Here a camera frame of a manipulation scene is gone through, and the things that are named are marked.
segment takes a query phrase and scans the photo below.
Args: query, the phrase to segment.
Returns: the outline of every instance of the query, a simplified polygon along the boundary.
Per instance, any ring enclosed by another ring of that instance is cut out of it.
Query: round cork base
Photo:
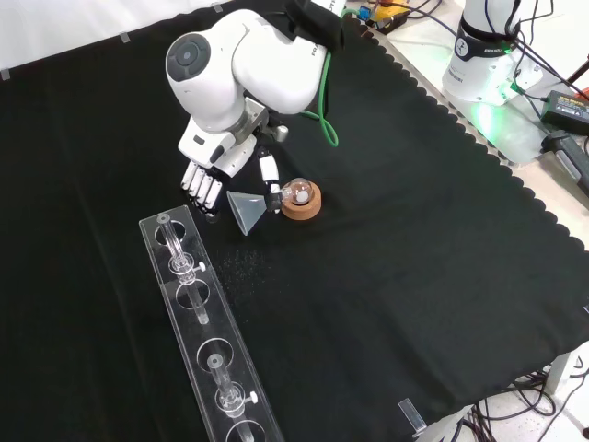
[[[305,205],[296,205],[292,202],[283,203],[283,214],[294,221],[305,221],[311,219],[321,210],[321,190],[314,183],[311,182],[313,188],[313,198]]]

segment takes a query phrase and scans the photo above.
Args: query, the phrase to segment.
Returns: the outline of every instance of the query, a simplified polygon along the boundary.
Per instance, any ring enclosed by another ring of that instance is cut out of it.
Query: black power adapter
[[[589,102],[553,90],[547,96],[541,121],[573,134],[589,135]]]

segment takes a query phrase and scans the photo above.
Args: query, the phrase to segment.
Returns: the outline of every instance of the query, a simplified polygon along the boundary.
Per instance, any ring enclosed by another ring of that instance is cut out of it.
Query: black cable
[[[467,427],[470,428],[472,430],[472,432],[474,433],[475,440],[477,442],[485,442],[484,436],[480,432],[479,427],[477,426],[477,420],[474,418],[473,413],[468,413],[468,420],[469,420],[470,425],[467,425]]]
[[[538,373],[536,375],[534,375],[534,374],[531,375],[531,377],[533,378],[533,380],[530,380],[528,382],[515,381],[513,387],[504,389],[494,395],[494,396],[497,396],[497,395],[508,393],[508,392],[517,392],[522,396],[525,403],[527,404],[527,407],[525,407],[524,410],[520,410],[517,413],[508,414],[506,416],[490,416],[489,413],[487,412],[487,415],[482,415],[482,417],[487,418],[488,420],[491,420],[491,421],[505,421],[507,419],[511,419],[513,417],[520,416],[520,415],[530,412],[532,410],[535,411],[536,413],[542,414],[547,417],[553,416],[556,413],[556,404],[554,403],[552,398],[545,392],[547,376],[544,374]],[[524,394],[524,391],[526,391],[526,390],[531,390],[531,391],[535,391],[536,393],[538,393],[537,399],[534,403],[532,403],[527,398],[527,396]],[[542,397],[545,397],[550,404],[550,411],[548,411],[548,412],[544,412],[543,410],[538,409],[538,405],[541,403]]]
[[[532,13],[532,23],[530,25],[530,46],[534,42],[534,23],[536,23],[536,12],[538,4],[539,0],[536,0],[536,3],[534,4],[534,12]]]
[[[485,413],[489,415],[489,400],[487,398],[485,398]],[[489,421],[489,433],[491,434],[491,437],[493,437],[493,431],[491,430],[491,419],[487,418],[487,421]]]
[[[580,387],[583,386],[583,384],[585,383],[585,379],[587,378],[587,375],[589,375],[589,370],[585,371],[582,375],[583,380],[581,381],[581,383],[573,390],[569,393],[569,396],[567,396],[567,399],[564,401],[564,403],[562,404],[562,407],[560,407],[560,410],[558,413],[556,413],[556,415],[552,418],[552,420],[549,422],[548,426],[544,429],[544,431],[542,432],[542,435],[540,436],[540,439],[537,440],[537,442],[540,442],[544,436],[547,434],[547,432],[549,431],[550,427],[552,426],[552,424],[554,424],[554,421],[556,421],[556,418],[560,416],[560,414],[562,413],[562,411],[565,409],[565,407],[567,406],[567,403],[569,401],[569,399],[571,398],[571,396],[573,395],[573,393],[578,390]]]
[[[517,9],[519,9],[519,6],[521,4],[522,4],[522,0],[515,0],[514,1],[514,5],[512,6],[512,13],[507,18],[507,21],[505,22],[505,27],[503,28],[503,30],[505,31],[505,35],[511,34],[510,27],[512,26],[512,23],[514,21],[515,13],[517,12]]]
[[[494,34],[496,34],[497,32],[495,32],[495,28],[493,27],[491,23],[491,18],[489,17],[489,0],[485,0],[485,17],[487,18],[487,23],[489,24],[489,28],[491,28],[491,32],[494,36]]]
[[[417,6],[418,9],[421,9],[422,6],[426,5],[427,3],[430,3],[431,0],[427,0],[425,3],[421,4],[420,6]],[[438,3],[435,4],[435,6],[428,12],[428,14],[433,14],[433,12],[440,7],[440,5],[442,4],[442,0],[438,0]],[[427,16],[421,16],[421,17],[412,17],[412,16],[408,16],[407,19],[412,19],[412,20],[419,20],[421,18],[426,18]]]
[[[448,25],[446,25],[443,21],[441,21],[440,19],[434,17],[432,14],[430,14],[429,12],[424,12],[424,11],[420,11],[417,7],[411,7],[411,6],[407,6],[407,5],[402,5],[401,3],[390,3],[387,2],[387,5],[391,5],[391,6],[399,6],[402,7],[404,9],[408,9],[409,11],[412,12],[417,12],[419,14],[423,14],[426,17],[431,18],[433,21],[435,21],[437,24],[439,24],[440,26],[442,26],[443,28],[445,28],[448,32],[450,32],[452,35],[456,36],[455,31],[450,28]]]
[[[572,84],[571,82],[569,82],[568,80],[566,80],[565,78],[563,78],[558,72],[556,72],[556,70],[548,63],[541,63],[537,58],[538,57],[540,59],[542,59],[544,62],[546,62],[546,60],[544,60],[541,56],[539,56],[537,54],[536,51],[534,51],[532,48],[529,47],[529,45],[525,44],[524,41],[521,41],[519,39],[515,40],[517,43],[523,44],[526,51],[525,51],[525,55],[532,60],[533,62],[535,62],[536,64],[538,64],[540,67],[544,68],[545,70],[549,71],[551,74],[553,74],[555,77],[557,77],[562,83],[564,83],[565,85],[567,85],[568,87],[571,87],[572,89],[574,89],[577,93],[579,93],[583,98],[587,99],[589,101],[589,96],[587,96],[587,94],[585,94],[582,90],[580,90],[577,86],[575,86],[574,84]],[[516,45],[517,48],[522,51],[523,49],[519,46]]]
[[[456,442],[458,440],[460,432],[462,431],[463,421],[464,419],[460,419],[460,422],[458,422],[458,425],[456,426],[456,431],[454,432],[454,435],[452,436],[452,440],[450,440],[450,442]]]
[[[524,41],[524,44],[525,44],[525,34],[524,34],[524,32],[522,32],[522,31],[520,30],[520,32],[519,32],[519,33],[522,35],[522,39],[523,39],[523,41]],[[521,95],[524,95],[524,96],[528,97],[529,99],[539,99],[540,101],[546,101],[547,99],[543,99],[543,98],[541,98],[541,97],[534,97],[533,95],[530,95],[530,94],[528,94],[527,92],[525,92],[525,91],[524,91],[524,90],[523,90],[523,89],[522,89],[522,88],[521,88],[521,87],[520,87],[520,86],[517,84],[517,77],[519,77],[519,74],[520,74],[520,71],[519,71],[519,66],[520,66],[520,64],[521,64],[521,63],[524,61],[524,57],[525,57],[525,47],[524,47],[524,49],[522,50],[522,56],[519,58],[519,61],[518,61],[518,62],[517,62],[517,64],[515,65],[515,70],[514,70],[514,84],[515,84],[515,87],[517,87],[517,90],[516,90],[516,92],[517,92],[517,93],[519,93],[519,94],[521,94]],[[538,112],[537,112],[536,106],[534,106],[534,110],[536,111],[536,115],[538,116],[538,118],[540,118],[540,116],[539,116],[539,114],[538,114]]]
[[[474,408],[474,410],[475,410],[475,412],[477,414],[477,419],[479,421],[479,426],[481,428],[482,434],[485,437],[485,440],[489,440],[490,442],[497,442],[495,440],[495,437],[493,436],[493,433],[491,431],[491,428],[488,427],[487,424],[485,424],[485,419],[483,417],[482,411],[480,410],[480,405],[477,404],[473,408]]]
[[[470,420],[462,419],[462,425],[466,428],[469,428],[472,431],[473,435],[475,436],[475,440],[480,440],[479,437],[479,429],[472,424]]]
[[[589,156],[589,153],[587,152],[587,142],[589,141],[589,136],[587,138],[585,138],[585,142],[583,143],[583,151],[584,153]],[[579,359],[579,365],[578,366],[574,366],[573,368],[577,368],[577,369],[583,369],[585,367],[585,364],[583,363],[583,360],[581,359],[581,357],[577,357],[577,359]],[[584,375],[570,375],[569,378],[582,378]]]
[[[425,0],[421,5],[417,6],[417,9],[422,9],[425,5],[427,5],[428,3],[430,3],[432,0]],[[413,19],[421,19],[421,18],[425,18],[425,16],[419,16],[419,17],[412,17],[412,16],[408,16],[407,18],[413,18]]]
[[[548,12],[547,14],[544,14],[542,16],[537,16],[537,17],[526,18],[524,20],[520,20],[519,22],[526,23],[527,21],[538,20],[539,18],[550,17],[552,14],[554,14],[554,0],[550,0],[550,12]]]
[[[544,123],[542,122],[542,115],[540,114],[540,111],[537,109],[536,104],[534,104],[534,101],[532,101],[527,95],[524,95],[524,99],[529,103],[530,106],[532,106],[532,109],[534,110],[534,113],[537,116],[538,124],[535,124],[535,126],[544,134],[549,135],[550,131],[544,126]]]

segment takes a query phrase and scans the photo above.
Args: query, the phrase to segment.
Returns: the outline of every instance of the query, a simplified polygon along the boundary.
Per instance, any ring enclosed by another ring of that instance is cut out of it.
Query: green cable
[[[346,14],[354,14],[357,16],[358,14],[360,14],[360,12],[357,9],[350,9],[346,7],[343,11],[341,11],[340,17],[343,17]],[[333,129],[333,126],[325,119],[324,115],[325,103],[323,102],[323,100],[325,98],[325,84],[328,81],[329,63],[331,63],[331,52],[328,52],[325,55],[325,63],[323,64],[323,72],[321,73],[321,81],[319,83],[319,115],[309,110],[303,110],[303,112],[301,113],[306,117],[312,118],[313,120],[319,120],[321,130],[323,131],[323,135],[325,135],[326,140],[328,140],[329,145],[331,145],[332,147],[337,147],[340,143],[338,134],[335,132],[335,129]]]

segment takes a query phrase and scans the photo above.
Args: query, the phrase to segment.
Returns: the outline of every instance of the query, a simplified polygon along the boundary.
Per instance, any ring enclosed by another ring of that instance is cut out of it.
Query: black cloth
[[[273,10],[271,1],[237,0]],[[185,204],[188,116],[166,80],[212,9],[13,69],[0,83],[2,439],[206,440],[138,221]],[[589,339],[579,241],[345,24],[329,119],[285,118],[282,181],[323,191],[308,223],[244,238],[195,213],[287,441],[391,441]],[[233,190],[264,191],[256,162]]]

